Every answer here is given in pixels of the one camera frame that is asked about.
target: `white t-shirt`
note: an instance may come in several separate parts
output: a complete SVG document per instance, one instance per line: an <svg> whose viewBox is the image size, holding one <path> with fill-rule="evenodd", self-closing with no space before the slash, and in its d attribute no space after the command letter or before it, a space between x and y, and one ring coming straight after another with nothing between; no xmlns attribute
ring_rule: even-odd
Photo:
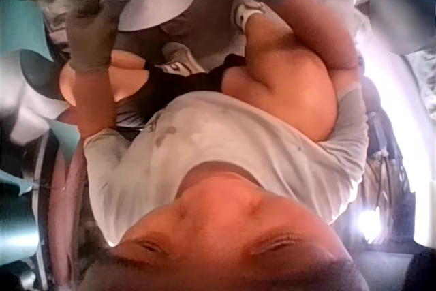
<svg viewBox="0 0 436 291"><path fill-rule="evenodd" d="M337 124L326 142L316 144L227 95L198 91L158 112L132 144L106 129L86 140L84 152L95 219L106 240L117 244L141 217L174 200L194 166L210 161L240 166L265 189L331 223L354 200L367 144L356 84L340 97Z"/></svg>

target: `white shoe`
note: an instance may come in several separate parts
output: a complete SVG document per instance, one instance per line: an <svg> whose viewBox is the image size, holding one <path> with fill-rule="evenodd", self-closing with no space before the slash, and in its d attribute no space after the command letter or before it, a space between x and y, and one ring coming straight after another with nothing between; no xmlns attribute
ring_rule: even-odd
<svg viewBox="0 0 436 291"><path fill-rule="evenodd" d="M204 68L193 57L190 49L184 44L170 42L163 46L162 54L168 62L157 65L157 67L160 67L166 73L190 76L205 72Z"/></svg>
<svg viewBox="0 0 436 291"><path fill-rule="evenodd" d="M265 14L265 5L256 0L233 0L230 20L245 33L245 25L253 14Z"/></svg>

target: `finger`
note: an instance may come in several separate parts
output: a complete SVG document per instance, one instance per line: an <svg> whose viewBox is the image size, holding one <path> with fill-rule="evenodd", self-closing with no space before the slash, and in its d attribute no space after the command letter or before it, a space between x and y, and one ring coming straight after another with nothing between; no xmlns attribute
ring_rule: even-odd
<svg viewBox="0 0 436 291"><path fill-rule="evenodd" d="M112 22L118 22L121 12L130 0L105 0L101 15Z"/></svg>
<svg viewBox="0 0 436 291"><path fill-rule="evenodd" d="M82 0L76 8L76 12L80 16L90 16L98 14L100 9L100 0Z"/></svg>

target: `hair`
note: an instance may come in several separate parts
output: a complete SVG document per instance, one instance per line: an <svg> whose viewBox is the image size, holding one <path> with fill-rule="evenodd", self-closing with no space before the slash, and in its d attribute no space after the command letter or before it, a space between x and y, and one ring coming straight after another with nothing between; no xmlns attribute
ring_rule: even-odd
<svg viewBox="0 0 436 291"><path fill-rule="evenodd" d="M152 274L143 273L143 264L118 257L110 251L99 257L88 269L79 291L164 291L205 290L192 285L174 284L154 289L150 286ZM207 284L207 290L222 290L223 286ZM364 277L351 260L329 262L292 278L244 281L234 288L238 291L367 291Z"/></svg>

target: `man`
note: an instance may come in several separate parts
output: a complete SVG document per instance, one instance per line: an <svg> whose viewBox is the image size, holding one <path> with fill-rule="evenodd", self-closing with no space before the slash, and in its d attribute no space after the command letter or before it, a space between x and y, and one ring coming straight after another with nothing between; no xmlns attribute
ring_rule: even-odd
<svg viewBox="0 0 436 291"><path fill-rule="evenodd" d="M246 65L227 59L211 72L222 93L176 98L132 143L107 74L122 5L84 0L70 16L91 206L117 245L83 290L367 290L328 225L368 142L352 39L316 0L260 1L292 31L235 0Z"/></svg>

